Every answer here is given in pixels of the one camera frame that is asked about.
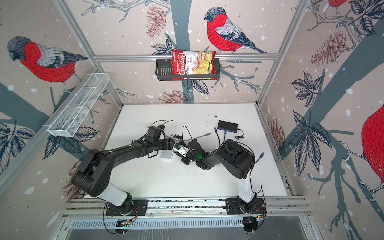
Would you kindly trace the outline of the white small switch box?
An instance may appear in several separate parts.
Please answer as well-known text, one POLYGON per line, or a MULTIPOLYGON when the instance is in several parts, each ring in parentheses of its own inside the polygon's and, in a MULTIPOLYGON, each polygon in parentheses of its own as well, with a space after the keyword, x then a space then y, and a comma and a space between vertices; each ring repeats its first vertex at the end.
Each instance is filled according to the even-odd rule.
POLYGON ((163 161, 171 161, 173 154, 174 154, 173 150, 162 150, 161 159, 163 161))

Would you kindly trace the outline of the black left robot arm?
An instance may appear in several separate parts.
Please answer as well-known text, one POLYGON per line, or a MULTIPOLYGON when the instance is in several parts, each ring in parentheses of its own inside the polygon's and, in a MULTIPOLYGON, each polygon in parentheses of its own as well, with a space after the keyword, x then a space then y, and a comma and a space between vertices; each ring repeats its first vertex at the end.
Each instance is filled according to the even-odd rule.
POLYGON ((110 182, 112 170, 117 166, 159 150, 172 150, 175 141, 166 137, 164 128, 149 127, 146 135, 131 144, 99 151, 90 150, 72 177, 72 184, 86 194, 117 207, 123 215, 134 208, 132 195, 110 182))

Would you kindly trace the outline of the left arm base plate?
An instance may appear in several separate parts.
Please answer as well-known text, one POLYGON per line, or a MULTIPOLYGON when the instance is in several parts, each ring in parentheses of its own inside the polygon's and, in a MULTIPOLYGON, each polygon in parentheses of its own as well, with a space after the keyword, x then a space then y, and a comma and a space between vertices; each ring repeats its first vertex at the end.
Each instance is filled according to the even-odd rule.
POLYGON ((148 203, 148 200, 128 200, 120 207, 107 203, 105 215, 107 217, 145 216, 148 203))

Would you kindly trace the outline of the black network switch box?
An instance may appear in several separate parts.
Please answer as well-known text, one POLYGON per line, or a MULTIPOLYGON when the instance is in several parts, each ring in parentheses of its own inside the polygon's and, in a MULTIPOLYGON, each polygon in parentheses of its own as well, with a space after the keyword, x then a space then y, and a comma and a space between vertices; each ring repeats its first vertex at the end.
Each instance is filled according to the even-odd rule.
POLYGON ((219 121, 217 129, 225 132, 236 133, 238 131, 238 124, 227 121, 219 121))

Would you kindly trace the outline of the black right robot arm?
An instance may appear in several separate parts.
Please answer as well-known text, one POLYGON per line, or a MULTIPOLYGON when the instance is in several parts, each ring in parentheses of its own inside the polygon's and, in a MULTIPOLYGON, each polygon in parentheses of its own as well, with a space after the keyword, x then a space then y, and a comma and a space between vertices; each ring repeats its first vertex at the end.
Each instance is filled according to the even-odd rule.
POLYGON ((251 214, 256 209, 257 193, 252 188, 251 171, 256 164, 252 151, 231 139, 224 141, 216 150, 208 153, 195 139, 188 144, 183 141, 174 146, 174 153, 185 165, 195 162, 203 170, 222 164, 237 179, 239 207, 237 212, 251 214))

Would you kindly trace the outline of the black power adapter with cord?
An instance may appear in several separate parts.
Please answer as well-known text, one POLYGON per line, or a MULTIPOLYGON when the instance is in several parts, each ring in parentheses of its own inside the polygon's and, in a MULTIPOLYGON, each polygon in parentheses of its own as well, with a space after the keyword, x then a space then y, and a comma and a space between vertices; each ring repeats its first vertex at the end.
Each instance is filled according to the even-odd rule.
POLYGON ((183 137, 177 134, 171 134, 170 138, 174 141, 174 148, 183 144, 183 137))

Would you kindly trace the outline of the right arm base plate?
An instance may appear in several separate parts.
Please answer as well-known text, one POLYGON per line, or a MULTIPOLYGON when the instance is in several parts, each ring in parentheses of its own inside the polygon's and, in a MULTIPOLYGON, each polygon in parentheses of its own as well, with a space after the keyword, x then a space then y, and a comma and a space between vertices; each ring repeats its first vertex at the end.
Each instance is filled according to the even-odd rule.
POLYGON ((228 215, 265 215, 267 208, 264 199, 254 198, 249 203, 240 198, 225 199, 225 207, 228 215))

